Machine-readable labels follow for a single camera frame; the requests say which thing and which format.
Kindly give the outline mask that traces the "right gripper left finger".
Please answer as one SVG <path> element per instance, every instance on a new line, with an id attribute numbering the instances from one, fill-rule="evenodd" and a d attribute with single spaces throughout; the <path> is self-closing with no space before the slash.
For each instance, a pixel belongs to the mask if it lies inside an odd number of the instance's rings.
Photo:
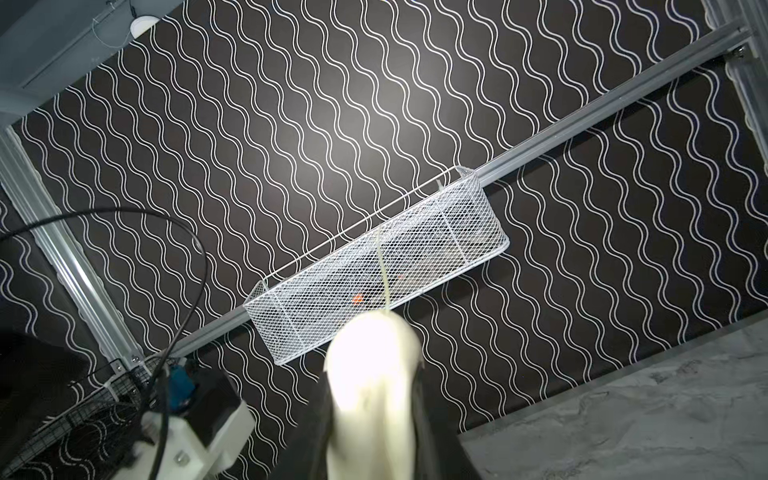
<path id="1" fill-rule="evenodd" d="M 333 402 L 328 375 L 322 372 L 287 448 L 270 479 L 328 479 L 327 449 L 333 427 Z"/>

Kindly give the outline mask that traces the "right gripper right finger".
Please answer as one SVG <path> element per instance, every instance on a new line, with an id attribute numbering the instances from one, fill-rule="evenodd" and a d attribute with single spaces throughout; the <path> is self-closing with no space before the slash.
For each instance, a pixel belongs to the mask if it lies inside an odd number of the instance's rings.
<path id="1" fill-rule="evenodd" d="M 415 479 L 480 478 L 450 425 L 444 398 L 432 392 L 423 365 L 415 371 L 411 413 L 415 431 Z"/>

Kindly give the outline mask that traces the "white toy radish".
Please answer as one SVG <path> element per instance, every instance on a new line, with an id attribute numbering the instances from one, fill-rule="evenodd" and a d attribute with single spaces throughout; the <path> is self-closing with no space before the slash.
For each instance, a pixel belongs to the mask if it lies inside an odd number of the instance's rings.
<path id="1" fill-rule="evenodd" d="M 350 320 L 331 342 L 324 363 L 333 402 L 329 479 L 414 477 L 411 400 L 421 347 L 413 328 L 390 309 L 380 241 L 376 258 L 385 307 Z"/>

